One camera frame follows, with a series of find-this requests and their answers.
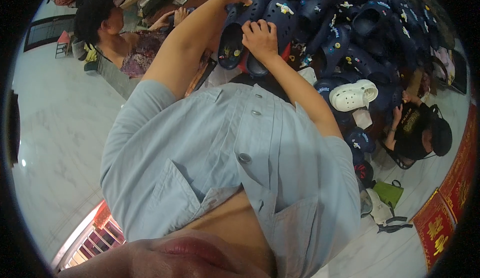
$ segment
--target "shirt pocket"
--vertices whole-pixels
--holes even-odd
[[[185,177],[173,161],[167,159],[147,207],[148,218],[156,219],[156,225],[160,226],[155,230],[165,235],[182,228],[192,220],[200,206]]]
[[[316,197],[302,199],[273,216],[278,277],[302,277],[317,210]]]

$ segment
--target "black hair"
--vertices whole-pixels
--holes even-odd
[[[75,36],[90,48],[97,45],[100,41],[98,29],[114,7],[113,0],[84,0],[73,20]]]

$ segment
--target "red banner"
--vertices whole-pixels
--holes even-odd
[[[452,238],[454,233],[453,219],[443,198],[435,191],[412,221],[423,246],[427,271],[430,271]]]
[[[465,132],[455,160],[445,180],[439,188],[441,196],[452,212],[456,223],[463,214],[463,208],[473,176],[475,162],[477,161],[477,107],[470,105]]]

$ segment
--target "black cap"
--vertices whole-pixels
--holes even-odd
[[[78,8],[73,23],[75,36],[87,44],[99,42],[98,29],[110,17],[115,7],[113,0],[84,0]]]
[[[445,156],[452,148],[452,129],[444,119],[436,117],[431,124],[431,147],[436,155]]]

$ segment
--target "floral top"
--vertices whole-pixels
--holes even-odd
[[[123,59],[120,71],[131,78],[142,77],[152,64],[160,46],[168,36],[168,32],[158,30],[134,31],[140,37],[136,46]],[[205,52],[200,60],[199,71],[204,70],[211,52]]]

